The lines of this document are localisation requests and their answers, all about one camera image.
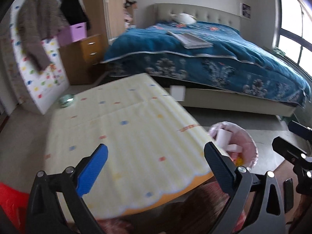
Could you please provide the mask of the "yellow foam fruit net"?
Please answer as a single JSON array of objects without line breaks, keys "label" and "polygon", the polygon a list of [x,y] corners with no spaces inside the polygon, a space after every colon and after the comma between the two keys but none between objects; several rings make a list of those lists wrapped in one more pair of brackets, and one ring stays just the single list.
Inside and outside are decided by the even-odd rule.
[{"label": "yellow foam fruit net", "polygon": [[234,161],[236,166],[243,166],[244,161],[241,157],[238,157],[235,161]]}]

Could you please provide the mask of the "white foam block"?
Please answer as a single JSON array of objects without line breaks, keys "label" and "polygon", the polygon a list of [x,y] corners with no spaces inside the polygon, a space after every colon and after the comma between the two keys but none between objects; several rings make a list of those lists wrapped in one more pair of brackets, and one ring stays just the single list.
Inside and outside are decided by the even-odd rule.
[{"label": "white foam block", "polygon": [[241,153],[242,147],[237,144],[230,144],[233,133],[224,129],[219,129],[216,135],[216,145],[231,153]]}]

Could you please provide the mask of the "pink-lined trash bin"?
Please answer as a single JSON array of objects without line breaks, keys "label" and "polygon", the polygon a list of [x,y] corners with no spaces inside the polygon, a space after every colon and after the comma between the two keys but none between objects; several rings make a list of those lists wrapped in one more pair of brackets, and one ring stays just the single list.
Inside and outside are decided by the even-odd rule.
[{"label": "pink-lined trash bin", "polygon": [[215,145],[225,150],[236,166],[243,165],[249,171],[256,165],[258,148],[250,134],[239,125],[223,121],[211,126],[209,135]]}]

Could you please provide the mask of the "red plastic stool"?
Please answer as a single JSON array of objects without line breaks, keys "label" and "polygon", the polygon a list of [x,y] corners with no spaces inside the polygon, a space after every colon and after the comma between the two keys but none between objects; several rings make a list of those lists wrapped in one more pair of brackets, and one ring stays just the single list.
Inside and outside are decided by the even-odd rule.
[{"label": "red plastic stool", "polygon": [[19,233],[25,233],[30,195],[1,183],[1,207]]}]

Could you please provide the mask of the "striped yellow tablecloth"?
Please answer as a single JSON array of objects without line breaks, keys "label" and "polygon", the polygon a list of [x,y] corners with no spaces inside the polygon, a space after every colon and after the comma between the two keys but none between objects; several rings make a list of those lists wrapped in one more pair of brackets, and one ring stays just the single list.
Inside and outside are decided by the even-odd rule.
[{"label": "striped yellow tablecloth", "polygon": [[206,130],[147,74],[76,94],[50,121],[44,170],[76,166],[99,144],[108,159],[84,201],[97,219],[163,205],[212,177]]}]

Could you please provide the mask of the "large window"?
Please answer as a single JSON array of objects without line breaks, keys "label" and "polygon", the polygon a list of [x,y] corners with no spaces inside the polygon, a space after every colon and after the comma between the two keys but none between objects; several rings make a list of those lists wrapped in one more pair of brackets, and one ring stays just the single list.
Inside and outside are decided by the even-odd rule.
[{"label": "large window", "polygon": [[298,0],[277,0],[281,54],[311,74],[311,17]]}]

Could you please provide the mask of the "white paper tag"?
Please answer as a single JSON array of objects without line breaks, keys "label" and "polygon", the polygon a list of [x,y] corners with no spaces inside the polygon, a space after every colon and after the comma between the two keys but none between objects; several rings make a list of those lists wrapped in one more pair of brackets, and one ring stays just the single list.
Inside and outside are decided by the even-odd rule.
[{"label": "white paper tag", "polygon": [[185,99],[185,86],[170,86],[170,95],[178,102],[183,102]]}]

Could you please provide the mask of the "blue floral bed blanket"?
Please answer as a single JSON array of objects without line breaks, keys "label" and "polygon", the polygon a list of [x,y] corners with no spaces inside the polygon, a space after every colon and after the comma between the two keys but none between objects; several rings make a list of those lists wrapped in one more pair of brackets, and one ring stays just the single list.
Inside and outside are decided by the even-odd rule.
[{"label": "blue floral bed blanket", "polygon": [[[186,49],[168,31],[189,33],[213,46]],[[104,63],[113,77],[148,73],[292,106],[311,101],[310,85],[298,72],[223,24],[159,22],[131,29],[107,49]]]}]

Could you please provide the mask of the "polka dot white cabinet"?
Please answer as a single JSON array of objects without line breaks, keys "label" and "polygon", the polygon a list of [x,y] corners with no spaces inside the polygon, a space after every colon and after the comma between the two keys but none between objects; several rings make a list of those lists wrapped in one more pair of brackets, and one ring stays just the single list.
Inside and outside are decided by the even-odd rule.
[{"label": "polka dot white cabinet", "polygon": [[8,32],[12,51],[7,48],[3,51],[8,58],[7,72],[19,103],[26,110],[44,115],[69,87],[69,81],[60,58],[56,37],[41,42],[51,62],[46,70],[39,71],[25,54],[16,26],[17,15],[23,2],[24,0],[15,0],[12,4]]}]

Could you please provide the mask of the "brown wooden nightstand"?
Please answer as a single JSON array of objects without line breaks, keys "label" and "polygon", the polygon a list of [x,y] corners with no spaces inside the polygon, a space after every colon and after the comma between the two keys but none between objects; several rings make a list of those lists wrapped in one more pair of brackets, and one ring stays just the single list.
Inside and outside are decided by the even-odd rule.
[{"label": "brown wooden nightstand", "polygon": [[60,47],[59,53],[71,85],[92,84],[102,74],[104,46],[99,34]]}]

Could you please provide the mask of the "white pillow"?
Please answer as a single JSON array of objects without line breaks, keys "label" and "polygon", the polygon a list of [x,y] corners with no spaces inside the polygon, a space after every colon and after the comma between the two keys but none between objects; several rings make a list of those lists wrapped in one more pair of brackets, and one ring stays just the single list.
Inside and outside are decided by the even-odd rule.
[{"label": "white pillow", "polygon": [[185,25],[190,25],[190,24],[194,24],[197,22],[196,18],[186,13],[171,14],[171,18],[176,23],[185,24]]}]

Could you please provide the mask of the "brown fleece jacket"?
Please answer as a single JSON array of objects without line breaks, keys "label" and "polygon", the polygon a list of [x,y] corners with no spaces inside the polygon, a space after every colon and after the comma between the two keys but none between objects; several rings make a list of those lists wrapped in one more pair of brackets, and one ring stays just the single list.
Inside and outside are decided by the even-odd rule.
[{"label": "brown fleece jacket", "polygon": [[51,61],[42,41],[52,39],[69,23],[57,0],[25,0],[17,14],[16,26],[25,54],[40,71],[44,71]]}]

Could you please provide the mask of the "wooden wardrobe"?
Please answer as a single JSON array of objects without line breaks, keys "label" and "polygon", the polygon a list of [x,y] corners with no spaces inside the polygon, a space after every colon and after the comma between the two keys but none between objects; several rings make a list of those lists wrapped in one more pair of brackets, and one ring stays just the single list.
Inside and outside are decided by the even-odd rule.
[{"label": "wooden wardrobe", "polygon": [[125,32],[125,4],[135,8],[135,0],[82,0],[89,19],[89,35],[99,34],[104,48]]}]

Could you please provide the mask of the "beige upholstered bed frame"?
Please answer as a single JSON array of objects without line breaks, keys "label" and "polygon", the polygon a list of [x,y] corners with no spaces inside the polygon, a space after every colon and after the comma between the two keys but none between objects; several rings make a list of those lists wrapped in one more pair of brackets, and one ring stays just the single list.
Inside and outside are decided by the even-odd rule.
[{"label": "beige upholstered bed frame", "polygon": [[289,117],[310,100],[308,82],[240,35],[240,19],[188,4],[156,3],[157,42],[146,72],[186,87],[185,107]]}]

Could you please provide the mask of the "small wall photo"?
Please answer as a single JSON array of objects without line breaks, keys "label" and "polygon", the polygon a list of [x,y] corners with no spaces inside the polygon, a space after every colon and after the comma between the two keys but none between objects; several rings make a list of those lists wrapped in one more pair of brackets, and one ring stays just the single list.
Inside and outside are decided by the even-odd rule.
[{"label": "small wall photo", "polygon": [[241,3],[240,16],[245,19],[251,19],[251,7],[245,3]]}]

